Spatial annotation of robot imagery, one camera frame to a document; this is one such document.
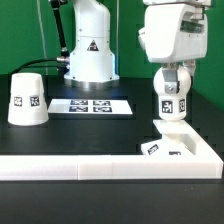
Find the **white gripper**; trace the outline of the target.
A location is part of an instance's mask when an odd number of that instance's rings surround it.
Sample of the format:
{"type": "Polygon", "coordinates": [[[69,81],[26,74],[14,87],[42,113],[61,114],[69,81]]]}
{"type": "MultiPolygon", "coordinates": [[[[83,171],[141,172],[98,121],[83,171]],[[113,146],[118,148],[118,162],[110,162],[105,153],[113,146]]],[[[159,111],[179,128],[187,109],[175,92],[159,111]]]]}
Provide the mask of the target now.
{"type": "Polygon", "coordinates": [[[178,65],[194,79],[196,61],[207,52],[205,3],[146,3],[139,41],[151,63],[164,63],[165,93],[178,92],[178,65]]]}

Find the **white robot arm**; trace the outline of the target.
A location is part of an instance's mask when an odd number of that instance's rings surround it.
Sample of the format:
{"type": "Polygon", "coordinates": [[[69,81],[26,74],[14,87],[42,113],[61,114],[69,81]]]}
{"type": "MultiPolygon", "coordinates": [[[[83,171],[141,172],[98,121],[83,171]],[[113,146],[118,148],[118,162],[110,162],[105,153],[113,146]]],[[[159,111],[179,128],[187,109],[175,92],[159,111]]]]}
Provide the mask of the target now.
{"type": "MultiPolygon", "coordinates": [[[[205,9],[212,0],[142,0],[146,5],[139,42],[151,63],[179,62],[191,70],[207,52],[208,20],[205,9]]],[[[70,53],[64,81],[86,89],[119,84],[115,55],[110,50],[110,12],[97,0],[72,0],[75,11],[75,48],[70,53]]]]}

